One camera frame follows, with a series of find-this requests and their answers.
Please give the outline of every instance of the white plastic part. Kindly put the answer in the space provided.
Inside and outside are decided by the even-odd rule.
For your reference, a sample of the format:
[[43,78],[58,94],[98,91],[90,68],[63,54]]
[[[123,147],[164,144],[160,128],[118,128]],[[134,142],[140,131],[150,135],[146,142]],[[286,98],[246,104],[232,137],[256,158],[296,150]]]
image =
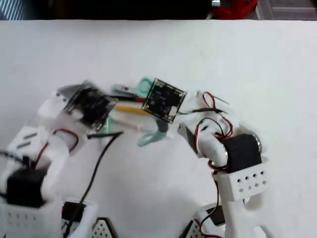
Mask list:
[[[195,215],[195,219],[199,221],[199,223],[201,223],[201,221],[208,215],[208,213],[206,212],[206,208],[204,208],[204,211],[198,213]],[[197,237],[205,237],[202,235],[202,233],[199,231],[199,224],[196,223],[195,219],[193,220],[193,224],[191,229],[189,230],[186,238],[196,238]],[[207,220],[204,221],[203,225],[202,225],[202,231],[205,234],[211,234],[211,235],[217,235],[220,237],[224,237],[224,231],[221,230],[219,227],[217,227],[211,220],[211,218],[208,218]]]
[[69,238],[90,238],[92,227],[97,219],[97,205],[85,202],[85,210],[76,230],[69,235]]
[[43,152],[37,166],[41,167],[41,164],[44,165],[45,161],[49,162],[49,169],[41,186],[41,195],[44,200],[51,199],[57,193],[57,191],[54,190],[54,185],[56,184],[58,176],[64,168],[68,157],[69,149],[65,142],[58,136],[52,135],[49,138],[49,145]]
[[112,238],[111,232],[104,220],[99,220],[89,238]]
[[[34,133],[36,133],[37,135],[24,139],[25,136],[31,135]],[[35,160],[38,152],[47,142],[48,136],[49,136],[48,131],[45,130],[45,128],[42,126],[40,127],[24,126],[18,132],[18,134],[14,137],[14,139],[11,141],[7,149],[8,151],[17,154],[18,156],[27,155],[30,157],[30,159]],[[18,148],[19,145],[26,142],[30,142],[30,144],[27,146]],[[13,160],[7,161],[5,170],[2,172],[0,177],[0,191],[2,193],[4,194],[6,193],[7,178],[20,167],[21,167],[21,164],[16,161],[13,161]]]
[[[273,202],[268,188],[266,165],[268,159],[262,158],[262,161],[263,165],[253,166],[232,174],[219,172],[213,176],[219,185],[226,221],[226,238],[254,238],[254,228],[257,226],[262,228],[267,238],[282,237],[275,221]],[[244,204],[243,200],[248,197],[250,200]]]
[[[25,136],[35,133],[36,135],[25,139]],[[36,161],[39,151],[46,142],[49,143],[37,165],[37,169],[48,168],[41,186],[41,195],[44,200],[50,200],[56,196],[53,186],[57,182],[58,175],[69,157],[69,149],[65,142],[56,135],[49,136],[50,134],[51,132],[48,132],[42,126],[25,126],[8,146],[8,151],[19,156],[27,155],[31,160]],[[19,145],[26,142],[30,142],[29,145],[18,148]],[[0,178],[0,191],[2,193],[6,194],[7,179],[19,167],[21,167],[20,163],[8,160],[5,171]]]
[[60,197],[41,208],[8,205],[0,201],[0,227],[6,238],[59,238],[61,209]]
[[219,173],[214,176],[221,180],[222,195],[231,202],[245,199],[266,190],[268,181],[267,159],[261,164],[231,174]]
[[80,120],[81,118],[83,118],[84,114],[81,111],[74,109],[71,116],[74,120]]
[[54,120],[66,107],[68,100],[58,92],[53,92],[38,109],[38,116],[45,120]]
[[212,133],[208,133],[207,131],[200,132],[197,147],[201,156],[210,158],[217,167],[227,164],[227,151]]

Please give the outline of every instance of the white surface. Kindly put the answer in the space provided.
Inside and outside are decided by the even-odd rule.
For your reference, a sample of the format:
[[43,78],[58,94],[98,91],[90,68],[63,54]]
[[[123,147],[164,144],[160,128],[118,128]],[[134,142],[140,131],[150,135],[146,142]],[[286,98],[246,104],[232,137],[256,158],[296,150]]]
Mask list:
[[0,235],[7,238],[61,237],[61,205],[59,196],[41,208],[8,205],[0,201]]
[[[52,90],[87,78],[108,88],[148,75],[208,90],[267,143],[283,237],[314,237],[316,29],[292,21],[2,21],[0,143],[7,146]],[[88,199],[121,238],[177,237],[216,200],[207,161],[180,136],[142,148],[135,139],[126,131],[111,146]],[[97,143],[85,148],[61,178],[68,195],[82,195],[97,161]]]
[[226,238],[259,238],[254,228],[260,226],[267,238],[279,238],[280,226],[272,210],[268,159],[262,164],[231,174],[213,177],[218,182],[226,221]]

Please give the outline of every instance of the black circuit board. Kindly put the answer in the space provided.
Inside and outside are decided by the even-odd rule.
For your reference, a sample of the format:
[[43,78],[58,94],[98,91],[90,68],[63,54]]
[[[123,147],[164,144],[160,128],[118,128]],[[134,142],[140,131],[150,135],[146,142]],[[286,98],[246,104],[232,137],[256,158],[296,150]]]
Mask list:
[[168,123],[173,123],[185,96],[186,92],[156,78],[142,109]]
[[71,97],[64,111],[70,115],[73,110],[80,111],[83,117],[79,121],[98,131],[103,127],[116,102],[116,99],[108,97],[93,83],[85,81]]

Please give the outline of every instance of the cable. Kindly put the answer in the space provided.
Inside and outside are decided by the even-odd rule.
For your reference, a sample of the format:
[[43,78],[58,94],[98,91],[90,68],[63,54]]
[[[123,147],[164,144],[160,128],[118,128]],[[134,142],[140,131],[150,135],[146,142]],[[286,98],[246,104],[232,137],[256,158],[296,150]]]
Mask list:
[[221,166],[221,167],[217,167],[217,166],[213,165],[212,163],[213,163],[213,161],[209,160],[208,161],[208,166],[211,169],[215,170],[215,171],[225,171],[227,169],[227,165]]
[[[208,104],[208,102],[206,101],[206,95],[208,95],[210,98],[211,98],[211,102],[212,102],[212,105],[210,106],[209,104]],[[203,92],[202,93],[202,98],[203,98],[203,101],[204,101],[204,103],[205,103],[205,105],[208,107],[208,108],[213,108],[213,109],[216,109],[216,104],[215,104],[215,98],[217,98],[217,97],[215,97],[214,95],[212,95],[210,92]],[[226,135],[224,135],[224,137],[223,138],[219,138],[219,139],[224,139],[224,138],[227,138],[227,137],[230,137],[230,136],[232,136],[232,134],[233,134],[233,125],[232,125],[232,123],[226,118],[226,117],[224,117],[222,114],[220,114],[220,113],[218,113],[221,117],[222,117],[222,119],[224,119],[224,121],[229,125],[229,131],[228,131],[228,133],[226,134]]]
[[191,113],[202,113],[202,112],[215,112],[215,113],[226,113],[223,110],[217,109],[217,108],[199,108],[199,109],[195,109],[195,110],[191,110],[188,112],[178,112],[177,115],[188,115]]
[[115,136],[117,135],[118,132],[115,133],[98,133],[98,134],[89,134],[87,135],[87,138],[90,139],[94,139],[94,138],[104,138],[104,137],[111,137],[111,136]]
[[223,132],[223,129],[222,129],[221,125],[215,119],[212,119],[212,118],[209,118],[209,117],[205,117],[205,118],[201,119],[198,122],[198,124],[196,126],[196,129],[195,129],[195,132],[194,132],[194,144],[195,144],[197,152],[199,152],[199,148],[198,148],[198,136],[199,136],[199,133],[200,133],[199,127],[206,119],[212,120],[214,123],[216,123],[219,126],[220,131],[221,131],[221,135],[219,133],[217,134],[217,132],[216,132],[215,133],[216,137],[218,137],[218,136],[224,137],[224,132]]
[[99,156],[99,158],[98,158],[98,160],[97,160],[97,163],[96,163],[96,166],[95,166],[93,175],[92,175],[92,177],[91,177],[91,179],[90,179],[89,185],[88,185],[88,187],[87,187],[85,193],[83,194],[82,198],[80,199],[80,202],[79,202],[79,204],[78,204],[78,207],[77,207],[76,211],[74,212],[73,217],[71,218],[71,220],[69,220],[69,222],[68,222],[68,224],[67,224],[67,228],[66,228],[66,231],[65,231],[65,233],[64,233],[63,238],[67,238],[68,235],[69,235],[69,233],[70,233],[70,228],[71,228],[71,226],[73,225],[73,222],[74,222],[76,216],[78,215],[78,212],[80,211],[80,207],[81,207],[81,205],[83,204],[83,202],[84,202],[84,200],[85,200],[85,198],[86,198],[88,192],[90,191],[90,189],[91,189],[91,187],[92,187],[92,185],[93,185],[93,182],[94,182],[94,180],[95,180],[95,176],[96,176],[96,173],[97,173],[99,164],[100,164],[100,162],[101,162],[101,160],[102,160],[104,154],[106,153],[106,151],[107,151],[107,149],[109,148],[109,146],[115,141],[115,139],[118,138],[118,137],[119,137],[120,135],[122,135],[122,134],[123,134],[122,131],[121,131],[121,132],[117,132],[117,133],[110,133],[110,134],[108,134],[108,136],[112,136],[112,138],[111,138],[111,140],[109,141],[109,143],[105,146],[105,148],[103,149],[103,151],[101,152],[101,154],[100,154],[100,156]]
[[[78,145],[78,142],[79,142],[78,135],[75,132],[73,132],[71,130],[68,130],[68,129],[64,129],[64,128],[56,129],[56,130],[53,131],[52,134],[56,135],[56,133],[59,132],[59,131],[65,132],[67,134],[70,134],[70,135],[72,135],[72,136],[74,136],[76,138],[76,141],[75,141],[74,145],[69,149],[69,152],[72,152],[76,148],[76,146]],[[34,169],[36,168],[38,162],[40,161],[40,158],[41,158],[42,154],[44,153],[44,151],[46,150],[48,145],[49,145],[49,143],[46,142],[44,144],[44,146],[42,147],[42,149],[39,151],[39,153],[37,155],[37,158],[36,158],[36,162],[33,164],[32,168],[34,168]]]
[[6,151],[6,150],[0,150],[0,155],[3,155],[3,156],[5,156],[8,159],[12,159],[15,162],[19,162],[22,165],[26,165],[23,162],[23,159],[21,159],[19,156],[15,155],[15,154],[13,154],[12,152],[9,152],[9,151]]
[[218,182],[216,182],[215,180],[213,180],[214,183],[216,184],[216,188],[217,188],[217,204],[216,206],[214,207],[214,209],[205,217],[203,218],[202,222],[199,224],[199,231],[202,233],[203,236],[205,237],[213,237],[213,238],[222,238],[218,235],[213,235],[213,234],[207,234],[205,233],[203,230],[202,230],[202,226],[203,226],[203,223],[208,219],[210,218],[211,219],[211,216],[212,214],[215,212],[215,210],[217,210],[218,206],[219,206],[219,186],[218,186]]
[[75,132],[73,132],[73,131],[71,131],[71,130],[64,129],[64,128],[56,129],[56,130],[53,132],[53,135],[55,135],[55,134],[56,134],[57,132],[59,132],[59,131],[68,133],[68,134],[70,134],[70,135],[72,135],[72,136],[74,136],[74,137],[76,138],[76,142],[75,142],[74,145],[69,149],[69,152],[72,152],[72,151],[76,148],[76,146],[78,145],[78,142],[79,142],[79,137],[78,137],[78,135],[77,135]]

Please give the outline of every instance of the bracket with holes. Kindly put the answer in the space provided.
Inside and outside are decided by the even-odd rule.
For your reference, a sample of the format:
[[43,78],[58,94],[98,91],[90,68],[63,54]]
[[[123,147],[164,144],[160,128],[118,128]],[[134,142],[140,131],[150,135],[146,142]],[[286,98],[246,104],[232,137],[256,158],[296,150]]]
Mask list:
[[268,159],[262,158],[262,163],[231,174],[218,173],[214,176],[221,181],[223,194],[228,201],[237,201],[266,190],[268,186]]
[[[88,236],[89,238],[116,238],[116,232],[111,224],[107,224],[107,218],[105,219],[97,219],[96,225],[92,229],[91,234]],[[62,220],[62,231],[63,234],[66,230],[67,220]],[[77,229],[79,226],[78,222],[74,222],[70,228],[70,235]]]

